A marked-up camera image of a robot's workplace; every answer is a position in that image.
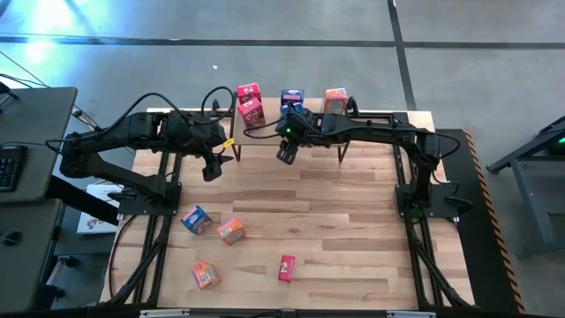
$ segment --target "wooden tabletop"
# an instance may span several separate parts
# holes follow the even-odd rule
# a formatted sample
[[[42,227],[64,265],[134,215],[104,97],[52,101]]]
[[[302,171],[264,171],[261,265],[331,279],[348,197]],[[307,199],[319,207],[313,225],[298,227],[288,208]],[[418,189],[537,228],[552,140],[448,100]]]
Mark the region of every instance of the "wooden tabletop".
[[[412,124],[433,130],[429,112],[408,113]],[[208,183],[202,180],[201,159],[183,160],[181,208],[171,227],[159,306],[417,308],[406,232],[396,209],[392,147],[351,142],[341,164],[336,149],[300,148],[291,166],[275,158],[277,150],[245,147],[241,162],[225,163],[222,176]],[[133,170],[155,174],[159,162],[160,154],[138,151]],[[442,167],[436,175],[444,179]],[[214,220],[201,236],[180,223],[196,204]],[[232,217],[241,220],[247,237],[227,246],[215,228]],[[118,245],[116,289],[139,263],[147,219],[138,216]],[[456,227],[431,219],[430,230],[438,266],[472,303]],[[277,280],[283,254],[296,256],[291,283]],[[196,261],[214,264],[222,282],[200,291],[190,272]],[[148,273],[146,291],[153,267]],[[424,278],[432,300],[425,270]],[[106,284],[102,300],[107,298]]]

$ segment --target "pink box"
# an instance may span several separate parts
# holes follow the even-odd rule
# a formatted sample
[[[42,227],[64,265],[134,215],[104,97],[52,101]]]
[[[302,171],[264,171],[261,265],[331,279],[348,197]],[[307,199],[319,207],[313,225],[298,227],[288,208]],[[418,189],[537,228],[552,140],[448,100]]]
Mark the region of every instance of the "pink box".
[[[259,84],[251,83],[238,86],[237,97],[239,97],[239,103],[249,102],[253,98],[257,98],[259,102],[261,102],[261,91],[259,90]]]
[[[246,128],[252,128],[265,124],[265,114],[263,113],[263,105],[257,98],[244,102],[237,107],[237,111],[241,114]]]
[[[294,256],[283,255],[281,258],[281,267],[279,268],[279,280],[284,282],[292,281],[292,270],[294,269]]]

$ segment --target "gray floor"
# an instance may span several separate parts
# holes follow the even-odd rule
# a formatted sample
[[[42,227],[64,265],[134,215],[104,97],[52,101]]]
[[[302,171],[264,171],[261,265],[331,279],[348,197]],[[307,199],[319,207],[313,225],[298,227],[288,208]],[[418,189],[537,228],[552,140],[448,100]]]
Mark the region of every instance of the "gray floor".
[[[0,35],[394,40],[387,0],[4,3],[9,5],[0,18]],[[565,42],[561,0],[396,0],[395,5],[408,42]],[[111,124],[145,92],[193,106],[212,87],[250,81],[258,81],[264,95],[301,87],[307,97],[321,97],[325,88],[346,87],[364,109],[407,107],[395,48],[90,46],[45,38],[0,43],[0,49],[52,86],[78,87],[77,104],[101,125]],[[471,130],[483,166],[564,115],[563,50],[407,49],[406,58],[418,110],[432,111],[438,127]],[[0,70],[29,78],[4,58]],[[149,106],[165,105],[150,100],[139,108]],[[85,127],[73,120],[68,131],[74,130]],[[123,150],[105,158],[132,166],[132,156]],[[523,203],[514,199],[518,191],[510,171],[487,179],[508,249],[532,244],[531,223]],[[564,253],[513,260],[529,313],[565,312],[563,264]]]

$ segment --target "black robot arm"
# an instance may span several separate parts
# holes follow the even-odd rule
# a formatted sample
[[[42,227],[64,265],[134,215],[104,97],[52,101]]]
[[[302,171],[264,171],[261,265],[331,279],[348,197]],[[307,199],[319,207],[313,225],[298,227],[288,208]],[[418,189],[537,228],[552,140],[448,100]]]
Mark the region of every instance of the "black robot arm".
[[[275,130],[284,137],[277,158],[287,164],[294,162],[298,146],[329,148],[351,140],[398,145],[418,170],[410,184],[410,204],[421,210],[431,206],[430,177],[440,163],[440,143],[433,132],[400,122],[359,122],[344,115],[315,114],[310,110],[291,110],[282,117]]]
[[[213,147],[222,145],[226,136],[218,123],[208,121],[208,117],[188,112],[141,112],[124,117],[109,128],[71,133],[63,142],[60,171],[69,178],[104,178],[135,188],[142,195],[162,198],[167,191],[164,176],[142,176],[104,162],[98,153],[129,147],[203,157],[206,167],[202,174],[206,181],[211,181],[222,175],[221,165],[231,157],[213,153]]]

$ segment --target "small box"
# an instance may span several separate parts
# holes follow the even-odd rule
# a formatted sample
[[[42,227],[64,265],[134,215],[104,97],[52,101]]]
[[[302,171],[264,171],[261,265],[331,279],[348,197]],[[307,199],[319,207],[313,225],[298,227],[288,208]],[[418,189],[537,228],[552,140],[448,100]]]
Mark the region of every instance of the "small box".
[[[253,128],[265,124],[265,113],[263,113],[263,105],[257,98],[244,102],[237,107],[237,111],[241,114],[246,128]]]
[[[294,106],[294,109],[297,112],[302,112],[304,110],[304,106],[301,102],[292,103],[292,106]],[[281,106],[281,114],[288,113],[289,109],[290,109],[290,106],[288,104],[284,104],[283,106]]]
[[[257,98],[261,102],[261,91],[258,83],[240,85],[237,87],[237,97],[239,103],[249,102],[253,98]]]
[[[212,219],[200,206],[196,206],[188,212],[180,222],[185,225],[188,231],[200,235],[212,224]]]
[[[199,261],[194,264],[191,272],[201,290],[220,283],[220,277],[215,273],[214,266],[207,261]]]
[[[343,114],[347,108],[347,92],[345,88],[327,89],[321,103],[324,113]]]
[[[217,231],[227,245],[232,245],[245,236],[244,226],[236,217],[220,225]]]
[[[304,101],[304,90],[302,89],[283,89],[281,91],[281,106],[287,102],[296,104]]]
[[[283,255],[281,267],[279,268],[279,280],[289,282],[292,280],[292,270],[294,269],[294,256]]]

